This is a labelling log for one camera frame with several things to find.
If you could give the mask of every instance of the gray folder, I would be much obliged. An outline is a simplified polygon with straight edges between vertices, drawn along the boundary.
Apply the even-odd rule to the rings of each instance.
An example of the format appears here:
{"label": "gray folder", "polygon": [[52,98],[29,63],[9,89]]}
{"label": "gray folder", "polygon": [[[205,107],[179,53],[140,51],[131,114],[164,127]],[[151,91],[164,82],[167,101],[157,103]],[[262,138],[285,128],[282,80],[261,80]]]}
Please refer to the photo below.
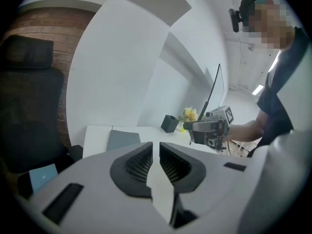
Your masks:
{"label": "gray folder", "polygon": [[141,141],[138,133],[111,130],[108,137],[106,151],[140,143]]}

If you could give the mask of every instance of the man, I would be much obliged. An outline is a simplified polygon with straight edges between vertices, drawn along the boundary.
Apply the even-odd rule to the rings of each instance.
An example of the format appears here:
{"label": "man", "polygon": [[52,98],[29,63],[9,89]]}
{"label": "man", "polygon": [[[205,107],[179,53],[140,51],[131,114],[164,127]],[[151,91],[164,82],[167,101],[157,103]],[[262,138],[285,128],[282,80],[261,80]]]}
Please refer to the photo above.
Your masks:
{"label": "man", "polygon": [[242,0],[239,8],[243,28],[260,34],[268,48],[280,49],[278,63],[267,76],[265,87],[257,105],[260,112],[255,120],[245,125],[232,125],[224,141],[250,142],[262,137],[257,147],[269,145],[277,136],[293,129],[292,123],[277,97],[297,68],[310,43],[301,28],[293,28],[280,15],[279,5],[271,0]]}

